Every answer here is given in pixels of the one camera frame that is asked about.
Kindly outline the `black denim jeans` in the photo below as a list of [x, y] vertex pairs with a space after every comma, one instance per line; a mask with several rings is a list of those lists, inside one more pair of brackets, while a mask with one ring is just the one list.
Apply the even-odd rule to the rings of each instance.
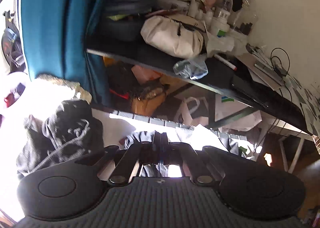
[[175, 134], [159, 133], [157, 131], [133, 132], [119, 143], [123, 149], [137, 143], [151, 146], [142, 150], [140, 170], [141, 177], [180, 177], [177, 164], [169, 162], [172, 143], [187, 143], [193, 150], [200, 151], [204, 146], [212, 146], [225, 152], [241, 157], [248, 157], [253, 145], [246, 136], [216, 133], [198, 126], [194, 129], [177, 129]]

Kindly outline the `dark grey hoodie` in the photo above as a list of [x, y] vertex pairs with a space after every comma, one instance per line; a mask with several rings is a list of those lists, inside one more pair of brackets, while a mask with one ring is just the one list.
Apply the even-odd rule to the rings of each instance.
[[26, 143], [17, 157], [17, 177], [104, 148], [103, 124], [84, 100], [66, 100], [45, 121], [25, 121]]

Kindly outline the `clear plastic bag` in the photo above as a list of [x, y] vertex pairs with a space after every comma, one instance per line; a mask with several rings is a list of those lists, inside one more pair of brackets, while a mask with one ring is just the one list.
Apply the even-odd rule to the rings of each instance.
[[179, 61], [173, 66], [173, 71], [182, 78], [199, 80], [208, 74], [206, 59], [207, 55], [201, 54], [194, 58]]

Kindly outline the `black desk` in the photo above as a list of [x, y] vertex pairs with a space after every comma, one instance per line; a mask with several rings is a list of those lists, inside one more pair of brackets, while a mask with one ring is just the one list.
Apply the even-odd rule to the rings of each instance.
[[188, 60], [179, 59], [146, 44], [141, 37], [126, 42], [95, 34], [87, 38], [86, 50], [90, 54], [179, 77], [262, 110], [308, 134], [317, 135], [317, 131], [307, 124], [307, 114], [294, 104], [294, 91], [275, 91], [253, 81], [249, 70], [240, 62], [237, 63], [238, 69], [232, 69], [221, 60], [208, 58], [205, 54]]

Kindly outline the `geometric pattern tablecloth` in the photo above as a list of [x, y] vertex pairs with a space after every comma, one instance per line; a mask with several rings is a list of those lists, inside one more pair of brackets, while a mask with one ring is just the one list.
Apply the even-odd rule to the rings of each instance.
[[295, 77], [287, 75], [284, 81], [292, 96], [292, 102], [298, 106], [305, 117], [308, 132], [319, 136], [319, 103], [316, 97]]

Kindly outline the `lavender plastic basin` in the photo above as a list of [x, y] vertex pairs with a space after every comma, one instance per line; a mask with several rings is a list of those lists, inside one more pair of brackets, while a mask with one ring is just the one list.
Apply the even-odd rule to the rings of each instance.
[[1, 78], [1, 115], [10, 117], [24, 109], [29, 76], [24, 72], [13, 72]]

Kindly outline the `exercise bike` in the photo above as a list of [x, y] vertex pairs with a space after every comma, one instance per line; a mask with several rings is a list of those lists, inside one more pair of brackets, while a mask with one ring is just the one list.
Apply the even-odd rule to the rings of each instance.
[[4, 11], [3, 16], [5, 18], [5, 28], [3, 30], [1, 38], [1, 49], [5, 61], [7, 62], [10, 72], [20, 71], [23, 72], [26, 69], [20, 32], [15, 24], [15, 12], [10, 10]]

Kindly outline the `teal curtain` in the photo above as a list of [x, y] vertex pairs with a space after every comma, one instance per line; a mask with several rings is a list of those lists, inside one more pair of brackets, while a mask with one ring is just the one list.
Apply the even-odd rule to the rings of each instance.
[[20, 36], [29, 77], [49, 74], [79, 82], [97, 104], [110, 106], [106, 68], [86, 50], [106, 0], [19, 0]]

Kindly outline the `beige drawstring bag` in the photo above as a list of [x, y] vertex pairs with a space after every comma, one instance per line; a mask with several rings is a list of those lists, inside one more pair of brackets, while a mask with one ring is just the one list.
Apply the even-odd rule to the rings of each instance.
[[199, 55], [204, 42], [200, 31], [193, 26], [163, 16], [147, 19], [140, 34], [147, 44], [183, 59]]

